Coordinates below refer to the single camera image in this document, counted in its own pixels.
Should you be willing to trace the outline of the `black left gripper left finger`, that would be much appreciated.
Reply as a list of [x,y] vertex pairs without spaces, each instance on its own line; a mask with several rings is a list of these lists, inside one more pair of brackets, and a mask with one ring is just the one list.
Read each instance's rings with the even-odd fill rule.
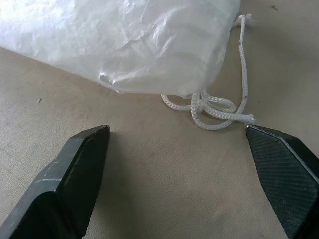
[[82,239],[99,194],[110,129],[69,138],[0,226],[0,239]]

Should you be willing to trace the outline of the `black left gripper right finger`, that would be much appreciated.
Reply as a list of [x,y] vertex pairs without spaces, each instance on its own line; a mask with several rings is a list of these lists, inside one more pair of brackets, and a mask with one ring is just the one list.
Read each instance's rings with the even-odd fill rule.
[[263,191],[289,239],[319,239],[319,159],[296,137],[249,125]]

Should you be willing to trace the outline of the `white plastic bag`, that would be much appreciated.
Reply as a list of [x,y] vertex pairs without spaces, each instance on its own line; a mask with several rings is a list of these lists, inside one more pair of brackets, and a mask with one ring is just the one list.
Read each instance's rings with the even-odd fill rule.
[[241,0],[0,0],[0,47],[119,93],[187,97],[223,65]]

